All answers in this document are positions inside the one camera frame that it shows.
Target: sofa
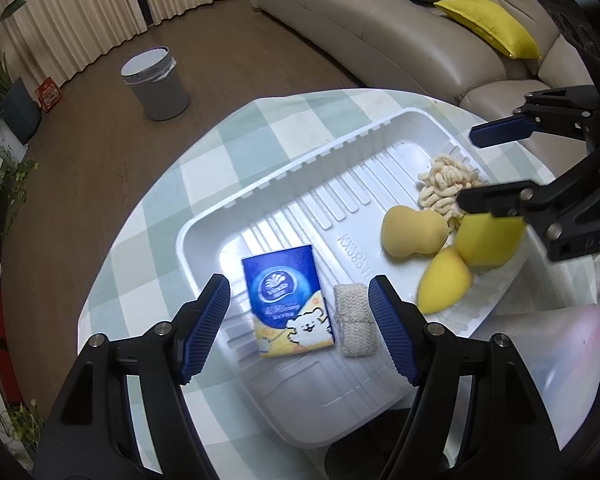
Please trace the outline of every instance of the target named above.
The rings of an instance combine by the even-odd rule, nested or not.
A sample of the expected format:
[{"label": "sofa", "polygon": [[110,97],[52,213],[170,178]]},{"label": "sofa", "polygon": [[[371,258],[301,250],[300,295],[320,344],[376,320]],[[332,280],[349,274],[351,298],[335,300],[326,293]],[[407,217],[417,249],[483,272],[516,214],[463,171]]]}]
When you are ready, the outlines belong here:
[{"label": "sofa", "polygon": [[[430,4],[412,0],[250,0],[313,42],[369,87],[426,94],[486,121],[511,114],[527,92],[591,84],[576,50],[536,0],[492,0],[531,33],[540,60],[513,60]],[[522,143],[554,174],[584,142],[534,134]]]}]

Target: white plastic tray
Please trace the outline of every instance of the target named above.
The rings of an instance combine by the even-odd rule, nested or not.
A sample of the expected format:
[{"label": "white plastic tray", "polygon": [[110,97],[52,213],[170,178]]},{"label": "white plastic tray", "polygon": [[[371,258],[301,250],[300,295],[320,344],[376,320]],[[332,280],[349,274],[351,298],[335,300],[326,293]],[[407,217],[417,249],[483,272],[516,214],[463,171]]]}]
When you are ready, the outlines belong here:
[{"label": "white plastic tray", "polygon": [[[333,321],[333,286],[386,274],[405,301],[414,301],[430,258],[392,262],[380,245],[388,208],[417,208],[417,174],[449,153],[481,170],[426,112],[398,114],[340,137],[243,189],[187,222],[177,257],[195,295],[214,272],[231,284],[231,305],[218,333],[229,365],[273,428],[287,442],[325,446],[368,422],[410,389],[381,344],[361,359],[344,358]],[[298,356],[259,357],[241,259],[312,244],[336,346]],[[428,316],[469,336],[520,271],[528,240],[504,266],[475,275],[458,304]]]}]

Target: blue gripper pad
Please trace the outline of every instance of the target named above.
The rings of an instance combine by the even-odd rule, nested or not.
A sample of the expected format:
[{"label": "blue gripper pad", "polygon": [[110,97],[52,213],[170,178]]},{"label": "blue gripper pad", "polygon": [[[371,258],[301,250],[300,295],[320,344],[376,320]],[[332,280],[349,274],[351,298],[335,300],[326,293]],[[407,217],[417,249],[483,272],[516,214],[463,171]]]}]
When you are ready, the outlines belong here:
[{"label": "blue gripper pad", "polygon": [[199,305],[202,312],[195,321],[189,336],[184,340],[182,365],[179,369],[181,384],[187,384],[194,375],[198,375],[202,371],[205,365],[231,301],[229,280],[222,276],[215,290],[212,290],[209,296],[206,294],[205,288],[200,294],[200,298],[206,297],[208,297],[206,304]]},{"label": "blue gripper pad", "polygon": [[416,366],[413,341],[377,278],[372,279],[369,283],[369,306],[389,354],[391,354],[395,369],[411,384],[417,385],[420,371]]},{"label": "blue gripper pad", "polygon": [[513,140],[528,139],[538,125],[522,115],[505,117],[471,128],[469,138],[474,146],[486,148]]}]

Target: cartoon bear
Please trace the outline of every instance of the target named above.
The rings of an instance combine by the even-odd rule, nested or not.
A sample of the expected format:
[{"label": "cartoon bear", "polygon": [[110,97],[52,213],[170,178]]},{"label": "cartoon bear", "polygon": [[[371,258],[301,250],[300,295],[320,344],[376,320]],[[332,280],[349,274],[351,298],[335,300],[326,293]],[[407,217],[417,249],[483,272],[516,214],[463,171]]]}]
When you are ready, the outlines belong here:
[{"label": "cartoon bear", "polygon": [[292,343],[312,346],[331,339],[331,324],[320,307],[289,319],[286,327],[293,330],[287,337]]}]

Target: wooden floor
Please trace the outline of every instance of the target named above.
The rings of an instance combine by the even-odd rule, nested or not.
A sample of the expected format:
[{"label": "wooden floor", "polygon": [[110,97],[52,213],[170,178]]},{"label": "wooden floor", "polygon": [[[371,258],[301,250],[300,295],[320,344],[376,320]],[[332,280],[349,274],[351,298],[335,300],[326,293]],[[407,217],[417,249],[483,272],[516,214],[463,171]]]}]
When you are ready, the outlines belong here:
[{"label": "wooden floor", "polygon": [[[147,119],[119,75],[166,45],[190,95],[163,123]],[[171,163],[253,99],[359,83],[248,0],[189,10],[114,48],[64,85],[29,146],[39,168],[3,246],[8,347],[26,400],[48,413],[76,355],[77,320],[122,224]]]}]

